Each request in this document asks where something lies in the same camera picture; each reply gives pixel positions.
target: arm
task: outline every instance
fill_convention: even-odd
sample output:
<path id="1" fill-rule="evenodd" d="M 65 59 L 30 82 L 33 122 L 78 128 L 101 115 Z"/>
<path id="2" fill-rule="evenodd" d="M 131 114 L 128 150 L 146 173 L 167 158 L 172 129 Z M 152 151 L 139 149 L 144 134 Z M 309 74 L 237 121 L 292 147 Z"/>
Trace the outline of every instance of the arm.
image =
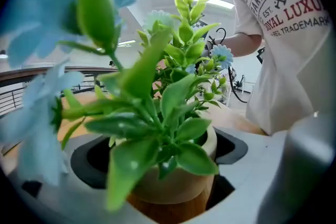
<path id="1" fill-rule="evenodd" d="M 222 39 L 216 39 L 216 44 L 219 44 Z M 231 49 L 234 57 L 249 55 L 255 52 L 261 43 L 261 35 L 246 35 L 244 33 L 237 33 L 231 37 L 225 38 L 222 45 Z M 209 50 L 212 49 L 212 44 L 207 42 Z"/>
<path id="2" fill-rule="evenodd" d="M 235 34 L 225 38 L 222 45 L 230 48 L 231 53 L 235 57 L 240 57 L 251 54 L 259 48 L 263 31 L 245 1 L 233 1 L 236 10 Z M 216 44 L 219 44 L 221 39 L 215 41 Z M 207 47 L 210 51 L 212 49 L 212 44 L 207 42 Z"/>

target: wooden table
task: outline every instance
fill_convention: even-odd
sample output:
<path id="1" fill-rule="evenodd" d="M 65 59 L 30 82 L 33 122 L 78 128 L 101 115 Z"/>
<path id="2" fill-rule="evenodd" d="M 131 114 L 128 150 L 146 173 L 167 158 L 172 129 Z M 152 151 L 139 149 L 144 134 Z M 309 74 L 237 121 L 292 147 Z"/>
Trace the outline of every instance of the wooden table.
<path id="1" fill-rule="evenodd" d="M 81 93 L 77 94 L 76 98 L 84 104 L 95 100 L 95 95 L 93 93 Z M 208 112 L 204 112 L 203 116 L 211 119 L 213 125 L 216 127 L 229 127 L 235 128 L 241 131 L 261 134 L 265 133 L 249 122 L 246 118 L 241 115 L 236 114 L 228 107 L 220 104 L 221 108 L 209 104 Z M 72 126 L 73 122 L 63 121 L 61 128 L 58 133 L 58 139 L 61 141 L 68 131 L 69 127 Z M 86 134 L 87 131 L 84 126 L 79 127 L 72 137 Z M 16 157 L 19 145 L 12 149 L 8 154 L 6 154 L 4 159 L 4 170 L 9 173 L 16 167 Z M 204 191 L 191 201 L 184 202 L 177 205 L 155 205 L 147 202 L 143 202 L 137 199 L 135 196 L 130 195 L 128 202 L 134 206 L 137 210 L 141 211 L 143 214 L 153 219 L 160 224 L 174 224 L 187 221 L 197 215 L 202 214 L 205 211 L 205 206 L 210 196 L 210 191 L 213 183 L 213 177 L 209 178 L 208 184 Z"/>

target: ceiling light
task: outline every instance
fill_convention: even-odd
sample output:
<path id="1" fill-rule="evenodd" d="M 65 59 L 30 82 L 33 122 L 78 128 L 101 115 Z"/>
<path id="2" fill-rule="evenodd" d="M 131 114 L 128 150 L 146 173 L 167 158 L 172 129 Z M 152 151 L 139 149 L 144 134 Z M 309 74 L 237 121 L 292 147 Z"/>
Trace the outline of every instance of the ceiling light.
<path id="1" fill-rule="evenodd" d="M 124 41 L 124 42 L 118 43 L 118 45 L 124 45 L 124 44 L 129 44 L 129 43 L 134 43 L 134 42 L 135 42 L 135 40 Z"/>
<path id="2" fill-rule="evenodd" d="M 8 55 L 6 54 L 5 50 L 0 51 L 0 59 L 6 59 L 8 58 Z"/>
<path id="3" fill-rule="evenodd" d="M 209 0 L 207 3 L 218 5 L 218 6 L 229 8 L 229 9 L 232 9 L 235 6 L 234 4 L 225 2 L 223 0 Z"/>

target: white surface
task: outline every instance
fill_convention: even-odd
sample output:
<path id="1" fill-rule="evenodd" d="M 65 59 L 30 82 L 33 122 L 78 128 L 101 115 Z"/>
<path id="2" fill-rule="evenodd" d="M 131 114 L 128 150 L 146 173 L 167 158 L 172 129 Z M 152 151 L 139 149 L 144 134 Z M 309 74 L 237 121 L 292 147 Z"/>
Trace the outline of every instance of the white surface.
<path id="1" fill-rule="evenodd" d="M 223 165 L 219 167 L 220 173 L 225 173 L 225 177 L 230 182 L 235 182 L 237 188 L 218 205 L 185 223 L 256 223 L 259 206 L 278 168 L 287 131 L 278 132 L 265 139 L 237 131 L 228 133 L 244 140 L 250 151 L 249 155 L 231 168 L 224 168 Z"/>
<path id="2" fill-rule="evenodd" d="M 253 172 L 256 164 L 264 156 L 265 150 L 271 141 L 270 136 L 251 134 L 229 128 L 220 128 L 224 132 L 243 140 L 248 151 L 246 155 L 234 164 L 220 165 L 219 173 L 237 189 Z"/>

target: artificial plant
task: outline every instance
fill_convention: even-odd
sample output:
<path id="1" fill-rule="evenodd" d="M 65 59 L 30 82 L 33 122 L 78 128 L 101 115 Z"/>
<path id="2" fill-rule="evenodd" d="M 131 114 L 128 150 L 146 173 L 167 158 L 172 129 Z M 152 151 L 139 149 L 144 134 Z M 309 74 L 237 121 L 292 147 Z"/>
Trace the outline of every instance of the artificial plant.
<path id="1" fill-rule="evenodd" d="M 59 95 L 53 91 L 47 99 L 47 109 L 52 110 L 52 117 L 49 117 L 49 121 L 44 120 L 44 124 L 50 126 L 49 129 L 53 128 L 49 133 L 56 137 L 55 133 L 62 120 L 79 120 L 65 135 L 62 149 L 81 124 L 89 131 L 110 137 L 111 146 L 116 138 L 125 139 L 110 151 L 107 178 L 109 209 L 120 208 L 132 188 L 153 165 L 159 167 L 160 179 L 164 179 L 177 166 L 196 175 L 218 173 L 216 164 L 197 143 L 197 139 L 204 135 L 211 122 L 201 118 L 198 111 L 207 109 L 205 102 L 217 104 L 212 98 L 219 93 L 218 89 L 225 80 L 220 79 L 219 86 L 212 82 L 211 92 L 206 92 L 200 84 L 218 76 L 222 64 L 228 64 L 225 56 L 228 51 L 222 50 L 222 55 L 214 51 L 211 58 L 201 57 L 205 45 L 201 37 L 217 25 L 208 25 L 195 32 L 192 30 L 192 25 L 201 17 L 205 2 L 206 0 L 200 0 L 193 5 L 193 0 L 175 0 L 180 16 L 172 17 L 179 23 L 178 30 L 174 29 L 174 24 L 155 20 L 148 33 L 139 31 L 144 51 L 130 69 L 124 69 L 115 56 L 121 24 L 117 22 L 118 12 L 114 0 L 76 0 L 74 12 L 68 14 L 66 28 L 77 29 L 77 33 L 89 38 L 93 46 L 67 40 L 62 40 L 59 44 L 109 56 L 118 72 L 97 77 L 110 94 L 104 95 L 96 86 L 97 100 L 88 104 L 78 102 L 72 92 L 65 89 L 68 84 L 60 85 L 57 89 L 63 90 L 70 108 L 65 109 Z M 165 62 L 164 68 L 158 66 L 161 60 Z M 193 65 L 199 62 L 196 72 Z M 54 76 L 60 74 L 58 69 L 53 70 L 56 70 L 52 72 Z M 46 79 L 40 80 L 42 85 L 50 89 Z M 154 82 L 160 84 L 159 97 L 154 97 Z M 39 93 L 45 92 L 42 86 L 32 89 Z M 204 100 L 195 97 L 201 91 Z M 2 124 L 9 126 L 6 118 Z M 7 134 L 18 132 L 10 127 L 7 130 Z M 28 158 L 23 163 L 31 162 L 30 165 L 36 168 L 42 161 L 42 157 Z M 36 169 L 35 172 L 59 176 L 60 168 L 51 173 L 53 168 L 55 166 L 49 167 L 49 170 Z"/>

